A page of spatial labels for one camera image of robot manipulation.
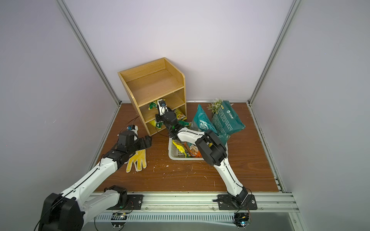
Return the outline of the yellow green fertilizer packet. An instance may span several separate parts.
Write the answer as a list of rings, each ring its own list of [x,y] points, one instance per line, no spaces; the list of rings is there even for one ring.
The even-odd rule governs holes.
[[[173,140],[172,144],[176,148],[176,151],[174,152],[174,155],[173,155],[174,157],[177,157],[177,158],[188,158],[189,157],[189,154],[182,142]]]
[[[158,99],[158,100],[155,100],[155,101],[149,103],[148,110],[152,110],[152,109],[156,108],[159,111],[160,107],[161,107],[161,101],[162,101],[162,99]]]

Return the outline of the white plastic basket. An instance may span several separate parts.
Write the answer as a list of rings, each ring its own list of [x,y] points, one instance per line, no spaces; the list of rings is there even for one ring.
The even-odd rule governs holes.
[[[168,156],[171,160],[176,161],[203,161],[202,157],[188,157],[186,154],[181,153],[177,147],[172,143],[172,139],[169,138],[168,143]]]

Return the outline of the green orange bee fertilizer bag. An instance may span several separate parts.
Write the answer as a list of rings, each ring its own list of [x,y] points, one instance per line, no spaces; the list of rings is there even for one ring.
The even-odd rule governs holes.
[[[200,153],[198,147],[195,144],[185,142],[185,147],[189,152],[190,156],[193,158],[202,158],[202,154]]]

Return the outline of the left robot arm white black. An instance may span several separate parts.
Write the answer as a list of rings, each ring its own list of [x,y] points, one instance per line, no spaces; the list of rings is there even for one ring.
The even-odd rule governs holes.
[[[137,126],[129,126],[118,135],[118,141],[79,181],[63,192],[51,193],[43,203],[38,231],[80,231],[93,218],[109,208],[132,209],[127,190],[113,185],[98,197],[91,194],[110,175],[129,161],[137,151],[152,145],[152,137],[138,137]]]

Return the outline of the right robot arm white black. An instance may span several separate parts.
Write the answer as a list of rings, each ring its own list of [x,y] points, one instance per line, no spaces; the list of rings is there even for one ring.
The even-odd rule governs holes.
[[[162,115],[156,114],[156,121],[164,124],[169,137],[173,140],[196,145],[204,161],[218,171],[228,194],[238,205],[246,204],[248,191],[234,173],[228,160],[226,147],[213,131],[193,131],[184,127],[177,120],[174,111],[167,111]]]

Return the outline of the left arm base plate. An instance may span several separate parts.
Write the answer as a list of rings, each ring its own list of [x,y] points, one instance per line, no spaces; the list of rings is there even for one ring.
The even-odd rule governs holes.
[[[122,202],[119,201],[115,206],[108,208],[108,210],[140,210],[143,198],[143,194],[128,194]]]

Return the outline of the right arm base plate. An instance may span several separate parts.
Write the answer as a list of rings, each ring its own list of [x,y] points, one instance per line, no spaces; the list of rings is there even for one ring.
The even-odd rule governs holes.
[[[219,194],[213,200],[218,204],[219,210],[257,210],[257,202],[253,194],[248,194],[246,199],[240,202],[236,197],[230,194]]]

